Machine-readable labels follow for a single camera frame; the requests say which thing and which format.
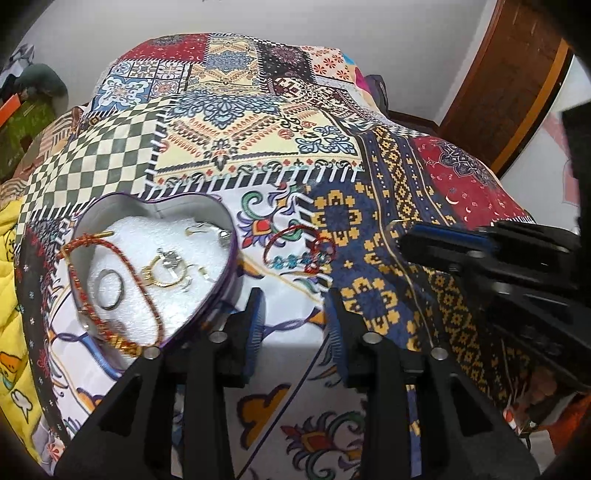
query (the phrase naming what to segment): wooden furniture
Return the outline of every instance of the wooden furniture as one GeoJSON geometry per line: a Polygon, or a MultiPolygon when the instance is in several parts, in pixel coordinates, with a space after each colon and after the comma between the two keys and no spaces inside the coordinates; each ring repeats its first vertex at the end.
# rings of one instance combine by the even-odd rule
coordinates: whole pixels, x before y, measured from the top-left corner
{"type": "Polygon", "coordinates": [[[526,0],[498,0],[439,136],[502,173],[556,97],[572,53],[526,0]]]}

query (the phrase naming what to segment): jewelry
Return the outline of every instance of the jewelry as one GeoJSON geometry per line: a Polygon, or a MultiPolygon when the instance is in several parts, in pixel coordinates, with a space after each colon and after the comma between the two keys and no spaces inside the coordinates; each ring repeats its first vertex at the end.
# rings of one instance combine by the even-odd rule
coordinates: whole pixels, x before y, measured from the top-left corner
{"type": "Polygon", "coordinates": [[[199,267],[199,265],[196,265],[194,263],[187,265],[187,268],[190,268],[190,267],[197,267],[197,271],[203,276],[203,278],[205,278],[205,280],[207,280],[208,282],[211,282],[211,283],[215,283],[213,281],[213,279],[207,273],[207,270],[205,269],[205,267],[199,267]]]}
{"type": "Polygon", "coordinates": [[[121,278],[121,275],[119,275],[119,273],[117,273],[115,270],[111,269],[111,268],[105,268],[104,270],[101,270],[99,273],[99,276],[96,277],[95,283],[94,283],[94,298],[95,298],[95,302],[96,304],[102,308],[103,310],[106,310],[107,312],[110,312],[111,310],[115,310],[118,306],[119,303],[121,303],[121,300],[123,300],[123,296],[125,294],[125,287],[123,284],[123,278],[121,278]],[[100,283],[103,281],[103,279],[109,275],[114,275],[115,277],[117,277],[117,280],[119,280],[119,291],[117,292],[117,298],[115,299],[115,301],[112,304],[101,304],[100,303],[100,295],[99,295],[99,290],[100,290],[100,283]]]}
{"type": "Polygon", "coordinates": [[[164,339],[164,323],[163,323],[162,318],[158,312],[158,309],[156,308],[156,305],[152,301],[152,297],[150,297],[150,294],[146,291],[144,285],[142,284],[140,277],[135,272],[135,269],[131,265],[130,261],[127,259],[127,257],[124,255],[124,253],[117,246],[115,246],[111,242],[108,242],[107,240],[104,240],[103,238],[101,238],[101,235],[110,236],[110,235],[104,235],[103,233],[99,233],[97,235],[89,235],[88,233],[85,233],[81,237],[71,240],[69,243],[65,244],[62,248],[60,248],[60,251],[57,254],[57,258],[58,258],[58,260],[60,260],[62,258],[65,260],[66,265],[68,267],[68,272],[70,274],[70,278],[74,282],[74,287],[76,288],[78,294],[80,295],[80,299],[82,301],[82,310],[81,311],[84,315],[86,315],[86,316],[88,316],[88,318],[90,318],[92,323],[94,323],[98,334],[102,338],[104,338],[104,340],[110,346],[116,348],[117,350],[120,350],[123,353],[126,353],[127,355],[130,355],[133,357],[140,356],[142,354],[142,351],[144,350],[144,348],[149,347],[149,346],[160,346],[162,344],[162,341],[164,339]],[[140,292],[144,296],[144,300],[148,304],[148,307],[150,308],[150,311],[152,312],[152,315],[154,316],[154,320],[156,322],[156,326],[157,326],[158,331],[156,334],[156,341],[153,344],[141,345],[139,343],[136,343],[136,342],[133,342],[131,340],[124,338],[123,336],[119,335],[118,333],[115,333],[114,331],[110,330],[109,322],[101,319],[96,314],[95,308],[92,306],[92,303],[89,302],[88,295],[86,295],[86,292],[84,291],[84,289],[82,289],[82,283],[80,282],[80,279],[78,278],[78,275],[76,273],[76,269],[74,268],[74,266],[70,262],[70,252],[72,250],[75,250],[76,248],[82,247],[82,246],[88,247],[89,245],[102,245],[103,247],[108,248],[109,250],[111,250],[115,255],[117,255],[121,259],[121,261],[125,264],[125,266],[129,270],[129,273],[131,273],[131,276],[133,277],[135,284],[138,286],[140,292]]]}
{"type": "Polygon", "coordinates": [[[159,248],[157,250],[157,252],[158,252],[158,255],[156,255],[152,259],[150,264],[147,267],[142,268],[142,270],[141,270],[142,280],[144,282],[144,285],[146,285],[146,286],[155,285],[160,288],[169,288],[169,287],[174,287],[175,285],[181,283],[184,280],[184,278],[187,276],[187,264],[184,262],[184,260],[174,250],[165,252],[161,248],[159,248]],[[174,280],[172,282],[168,282],[168,283],[162,282],[160,280],[157,280],[156,277],[154,276],[152,269],[155,267],[156,263],[158,263],[159,260],[162,261],[162,265],[164,266],[164,268],[169,270],[170,273],[173,275],[174,280]],[[174,269],[177,267],[181,268],[180,275],[178,275],[174,271],[174,269]]]}
{"type": "Polygon", "coordinates": [[[229,230],[224,230],[223,228],[212,225],[209,222],[197,222],[195,225],[188,226],[185,229],[185,235],[191,236],[194,233],[206,233],[207,230],[203,229],[205,226],[207,226],[209,229],[217,230],[217,241],[222,248],[228,248],[230,246],[232,233],[229,230]]]}
{"type": "Polygon", "coordinates": [[[322,265],[327,265],[335,259],[336,256],[336,244],[333,242],[332,239],[320,236],[320,234],[312,227],[306,225],[291,225],[290,227],[282,230],[279,233],[276,233],[271,237],[269,243],[267,243],[265,250],[262,255],[263,263],[269,267],[274,268],[275,270],[282,270],[283,268],[297,268],[299,264],[303,264],[304,272],[306,273],[318,273],[320,271],[320,267],[322,265]],[[312,244],[312,248],[310,252],[304,252],[301,256],[296,256],[294,254],[290,254],[287,258],[283,258],[277,255],[272,261],[267,259],[267,254],[271,249],[271,246],[275,243],[275,241],[285,235],[287,232],[291,232],[292,230],[305,230],[311,232],[314,237],[314,243],[312,244]],[[330,244],[328,248],[322,249],[321,245],[328,243],[330,244]]]}

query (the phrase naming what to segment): colorful cloth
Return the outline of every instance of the colorful cloth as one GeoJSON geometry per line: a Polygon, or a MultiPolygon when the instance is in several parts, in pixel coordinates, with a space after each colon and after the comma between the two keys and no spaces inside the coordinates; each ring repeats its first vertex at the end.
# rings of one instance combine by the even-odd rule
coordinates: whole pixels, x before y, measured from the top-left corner
{"type": "Polygon", "coordinates": [[[41,406],[33,384],[14,289],[12,260],[20,207],[21,202],[15,200],[0,210],[0,408],[29,453],[40,460],[32,435],[41,416],[41,406]]]}
{"type": "MultiPolygon", "coordinates": [[[[426,330],[449,341],[499,410],[521,391],[527,357],[477,329],[451,276],[408,264],[395,244],[413,222],[532,222],[495,176],[454,145],[387,120],[339,50],[171,35],[114,62],[79,136],[28,181],[17,292],[25,318],[43,319],[25,322],[25,334],[53,460],[56,439],[67,448],[122,372],[117,354],[81,328],[56,258],[84,208],[117,191],[140,199],[207,193],[235,219],[242,294],[233,307],[244,308],[255,286],[267,300],[255,375],[226,392],[237,478],[358,476],[365,399],[343,387],[332,363],[323,314],[330,286],[399,346],[419,348],[426,330]],[[336,259],[317,275],[262,261],[270,237],[294,223],[337,244],[336,259]]],[[[285,235],[270,254],[300,254],[311,240],[285,235]]],[[[412,385],[408,394],[418,474],[412,385]]]]}

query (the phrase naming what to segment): metal screw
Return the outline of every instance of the metal screw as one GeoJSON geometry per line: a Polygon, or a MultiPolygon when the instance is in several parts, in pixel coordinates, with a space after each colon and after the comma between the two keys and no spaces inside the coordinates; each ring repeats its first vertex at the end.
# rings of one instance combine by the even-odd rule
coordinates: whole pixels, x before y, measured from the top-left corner
{"type": "Polygon", "coordinates": [[[431,356],[435,360],[445,360],[449,356],[449,353],[447,353],[447,350],[444,348],[436,346],[433,350],[431,350],[431,356]]]}
{"type": "Polygon", "coordinates": [[[486,253],[480,251],[480,250],[470,250],[467,253],[468,257],[472,257],[472,258],[485,258],[486,257],[486,253]]]}
{"type": "Polygon", "coordinates": [[[221,330],[218,330],[217,332],[212,332],[209,335],[209,341],[213,342],[213,343],[223,343],[228,339],[228,334],[226,332],[223,332],[221,330]]]}
{"type": "Polygon", "coordinates": [[[376,343],[380,343],[384,337],[382,337],[379,333],[375,332],[367,332],[363,334],[363,341],[365,343],[369,343],[370,345],[375,345],[376,343]]]}
{"type": "Polygon", "coordinates": [[[157,346],[149,346],[144,350],[144,358],[147,358],[148,360],[154,360],[155,358],[158,358],[159,355],[160,348],[157,346]]]}
{"type": "Polygon", "coordinates": [[[508,283],[503,283],[500,281],[496,281],[492,284],[492,289],[497,292],[500,293],[502,295],[509,295],[511,293],[511,285],[509,285],[508,283]]]}

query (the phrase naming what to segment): bed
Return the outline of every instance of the bed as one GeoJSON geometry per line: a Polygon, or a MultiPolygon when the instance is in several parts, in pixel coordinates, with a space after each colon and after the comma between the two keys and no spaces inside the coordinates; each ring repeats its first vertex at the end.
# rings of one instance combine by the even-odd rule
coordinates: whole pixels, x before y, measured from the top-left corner
{"type": "MultiPolygon", "coordinates": [[[[329,287],[399,346],[420,349],[428,335],[448,341],[499,412],[525,388],[527,356],[479,331],[454,279],[406,263],[395,239],[414,222],[474,229],[533,220],[477,159],[383,116],[340,50],[226,33],[148,40],[109,66],[65,143],[30,174],[15,231],[38,396],[27,445],[48,472],[122,374],[80,327],[56,257],[76,218],[112,192],[144,200],[207,193],[234,217],[243,288],[260,287],[268,299],[257,372],[226,397],[237,478],[358,475],[364,398],[343,387],[332,363],[322,309],[329,287]],[[316,275],[280,274],[262,261],[269,239],[293,222],[337,245],[316,275]],[[286,339],[294,358],[285,357],[286,339]]],[[[408,395],[412,403],[412,387],[408,395]]],[[[412,409],[410,420],[418,475],[412,409]]]]}

